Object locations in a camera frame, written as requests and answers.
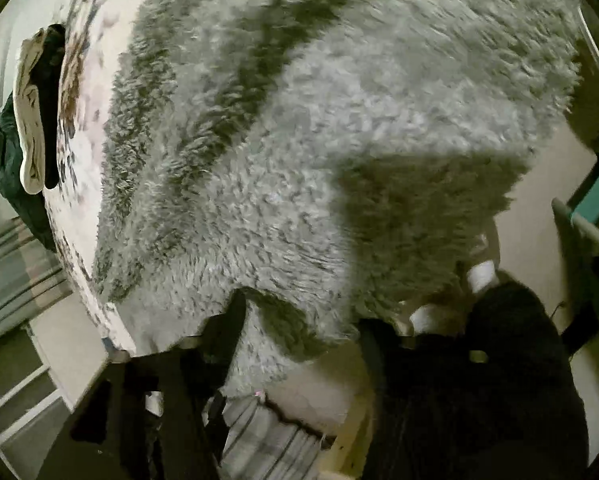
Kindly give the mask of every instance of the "curtain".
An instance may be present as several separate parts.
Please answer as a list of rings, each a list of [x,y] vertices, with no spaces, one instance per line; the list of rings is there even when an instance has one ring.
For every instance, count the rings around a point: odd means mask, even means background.
[[[15,218],[0,228],[0,336],[71,293],[57,257]]]

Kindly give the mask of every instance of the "gray fur blanket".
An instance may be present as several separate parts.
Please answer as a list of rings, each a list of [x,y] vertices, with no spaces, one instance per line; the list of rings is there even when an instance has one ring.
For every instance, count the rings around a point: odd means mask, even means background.
[[[577,82],[575,0],[147,0],[94,276],[140,351],[250,312],[227,393],[452,279]]]

